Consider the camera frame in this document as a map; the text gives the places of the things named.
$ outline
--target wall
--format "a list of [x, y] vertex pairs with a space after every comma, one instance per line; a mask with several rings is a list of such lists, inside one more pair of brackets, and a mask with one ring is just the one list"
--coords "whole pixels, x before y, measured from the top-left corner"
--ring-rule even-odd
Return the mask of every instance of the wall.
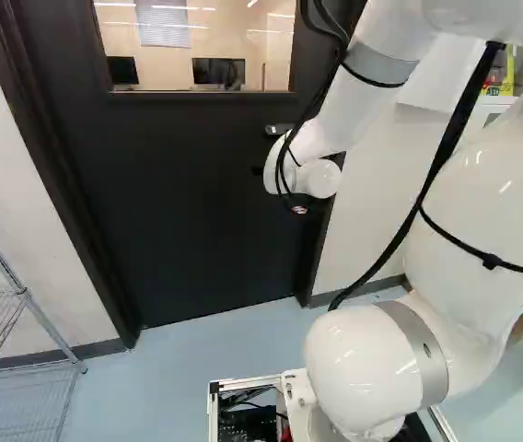
[[[348, 286], [386, 248], [411, 210], [448, 119], [393, 103], [347, 153], [313, 295]], [[402, 273], [401, 246], [373, 279]]]
[[[1, 88], [0, 250], [71, 345], [118, 336], [42, 185]], [[25, 314], [2, 355], [53, 348]]]
[[[188, 22], [206, 28], [190, 29], [190, 49], [141, 46], [134, 7], [96, 6], [96, 14], [106, 54], [135, 58], [137, 89], [194, 88], [192, 57], [220, 57], [246, 59], [246, 90], [262, 90], [263, 64], [266, 89], [288, 90], [294, 18], [269, 17], [268, 13], [293, 16], [296, 1], [260, 0], [251, 7], [247, 3], [188, 0], [188, 7], [200, 8], [187, 11]], [[262, 32], [268, 29], [275, 32]]]

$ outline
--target glass pane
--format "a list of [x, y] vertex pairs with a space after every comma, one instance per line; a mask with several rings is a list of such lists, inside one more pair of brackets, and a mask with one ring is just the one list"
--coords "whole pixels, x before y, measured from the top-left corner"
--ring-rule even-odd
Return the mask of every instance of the glass pane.
[[296, 0], [94, 6], [115, 90], [289, 90]]

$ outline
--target black cable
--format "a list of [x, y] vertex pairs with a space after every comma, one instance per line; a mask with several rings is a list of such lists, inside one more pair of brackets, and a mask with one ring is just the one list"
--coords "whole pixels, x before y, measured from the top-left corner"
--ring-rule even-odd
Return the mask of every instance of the black cable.
[[361, 74], [358, 74], [354, 69], [352, 69], [352, 67], [346, 63], [346, 62], [343, 62], [342, 63], [342, 66], [343, 68], [348, 72], [348, 74], [350, 76], [352, 76], [353, 78], [357, 79], [357, 80], [360, 80], [360, 81], [363, 81], [364, 83], [367, 83], [369, 84], [370, 86], [374, 86], [374, 87], [383, 87], [385, 89], [393, 89], [395, 87], [401, 87], [403, 86], [406, 81], [403, 81], [402, 83], [380, 83], [379, 81], [376, 81], [376, 80], [371, 80], [370, 78], [367, 78], [365, 76], [362, 76]]
[[[253, 402], [238, 402], [235, 405], [233, 405], [232, 407], [237, 407], [238, 405], [249, 405], [250, 407], [254, 407], [254, 408], [273, 407], [273, 405], [258, 405], [257, 403], [253, 403]], [[288, 416], [286, 416], [285, 414], [282, 414], [279, 412], [275, 412], [275, 413], [276, 413], [276, 416], [280, 416], [281, 418], [285, 419], [286, 421], [288, 420]]]
[[[332, 17], [331, 13], [327, 8], [323, 5], [321, 0], [313, 0], [315, 2], [315, 5], [320, 11], [321, 17], [325, 17], [326, 21], [329, 25], [332, 25], [333, 22], [335, 22], [334, 18]], [[324, 82], [320, 86], [320, 88], [317, 90], [315, 95], [313, 96], [313, 99], [311, 100], [310, 104], [303, 110], [302, 116], [299, 119], [299, 121], [296, 123], [295, 127], [290, 131], [290, 133], [286, 136], [285, 141], [280, 148], [280, 151], [278, 152], [278, 157], [276, 158], [276, 168], [274, 173], [274, 182], [276, 185], [276, 190], [278, 193], [278, 196], [285, 201], [286, 207], [293, 211], [294, 204], [289, 204], [294, 200], [294, 194], [290, 190], [288, 186], [288, 182], [285, 178], [285, 171], [284, 171], [284, 162], [285, 162], [285, 155], [286, 152], [290, 152], [291, 157], [295, 160], [295, 163], [298, 164], [296, 161], [292, 151], [290, 150], [290, 145], [292, 144], [292, 141], [295, 139], [296, 135], [302, 128], [303, 124], [310, 118], [310, 116], [313, 114], [314, 110], [317, 108], [317, 106], [322, 105], [322, 101], [325, 99], [325, 96], [327, 95], [327, 91], [329, 90], [329, 86], [331, 85], [331, 81], [335, 77], [335, 74], [337, 73], [337, 69], [339, 69], [340, 64], [345, 59], [345, 51], [347, 49], [347, 45], [349, 44], [349, 36], [347, 36], [347, 33], [337, 24], [339, 29], [343, 32], [338, 33], [336, 31], [323, 29], [319, 26], [317, 26], [310, 17], [310, 12], [308, 8], [308, 0], [300, 0], [300, 15], [303, 18], [303, 21], [305, 25], [322, 35], [329, 36], [330, 38], [336, 39], [338, 43], [337, 48], [337, 59], [335, 64], [333, 65], [333, 68], [328, 73], [327, 77], [325, 78]]]
[[345, 47], [343, 49], [347, 49], [347, 45], [350, 42], [350, 36], [347, 34], [347, 32], [345, 32], [345, 29], [343, 29], [337, 20], [333, 18], [329, 9], [327, 9], [327, 7], [323, 4], [323, 0], [313, 0], [313, 4], [315, 5], [317, 12], [325, 24], [327, 24], [327, 26], [339, 36], [341, 41], [346, 41]]
[[467, 244], [461, 239], [456, 238], [454, 235], [436, 224], [434, 220], [431, 219], [425, 212], [423, 207], [419, 207], [419, 214], [424, 219], [425, 223], [427, 223], [440, 237], [448, 240], [456, 247], [463, 249], [470, 255], [476, 256], [478, 259], [480, 259], [485, 269], [494, 270], [497, 267], [503, 267], [504, 269], [510, 270], [512, 272], [523, 273], [523, 266], [514, 264], [512, 262], [503, 261], [493, 253], [472, 247], [470, 244]]
[[437, 148], [436, 155], [432, 161], [431, 167], [427, 172], [427, 177], [425, 178], [424, 185], [415, 199], [415, 203], [411, 209], [411, 212], [407, 215], [405, 220], [402, 222], [401, 227], [392, 238], [392, 241], [384, 249], [382, 254], [378, 259], [372, 264], [372, 266], [353, 284], [346, 287], [335, 299], [330, 303], [329, 310], [335, 310], [338, 308], [346, 298], [348, 298], [355, 290], [360, 288], [362, 285], [367, 283], [372, 277], [382, 268], [382, 266], [390, 259], [392, 254], [396, 249], [401, 245], [402, 241], [405, 239], [411, 228], [411, 224], [415, 219], [421, 204], [429, 192], [434, 179], [436, 178], [437, 173], [446, 163], [446, 161], [451, 157], [456, 144], [458, 143], [464, 128], [472, 114], [474, 105], [478, 97], [481, 94], [482, 87], [486, 82], [486, 79], [493, 67], [493, 61], [495, 56], [499, 51], [505, 48], [505, 45], [502, 43], [497, 43], [494, 41], [488, 41], [486, 44], [486, 49], [484, 54], [481, 57], [481, 60], [478, 62], [474, 72], [472, 73], [471, 79], [469, 80], [462, 96], [452, 113], [452, 116], [447, 124], [442, 140]]

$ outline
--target robotic arm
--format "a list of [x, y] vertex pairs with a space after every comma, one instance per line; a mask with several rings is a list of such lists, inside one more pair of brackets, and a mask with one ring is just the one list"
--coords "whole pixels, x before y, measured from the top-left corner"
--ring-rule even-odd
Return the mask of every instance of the robotic arm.
[[[301, 165], [285, 164], [293, 192], [336, 191], [339, 170], [321, 158], [358, 142], [394, 97], [386, 85], [408, 78], [438, 30], [523, 44], [523, 0], [370, 1], [349, 48], [357, 76], [340, 67], [291, 145]], [[268, 192], [280, 146], [266, 162]], [[390, 440], [406, 414], [496, 369], [523, 312], [523, 97], [442, 168], [407, 242], [409, 295], [331, 311], [308, 333], [310, 383], [351, 441]]]

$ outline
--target light blue floor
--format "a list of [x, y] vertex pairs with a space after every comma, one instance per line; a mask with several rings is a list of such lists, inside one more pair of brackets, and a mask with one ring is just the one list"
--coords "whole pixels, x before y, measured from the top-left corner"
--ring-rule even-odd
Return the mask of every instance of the light blue floor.
[[[402, 295], [396, 287], [349, 304]], [[61, 440], [206, 442], [208, 382], [302, 367], [306, 332], [324, 311], [288, 298], [145, 331], [132, 352], [88, 361]], [[441, 408], [459, 442], [523, 441], [523, 341], [478, 390]]]
[[205, 442], [208, 382], [302, 367], [308, 327], [324, 311], [288, 298], [144, 331], [132, 352], [88, 361], [62, 441]]

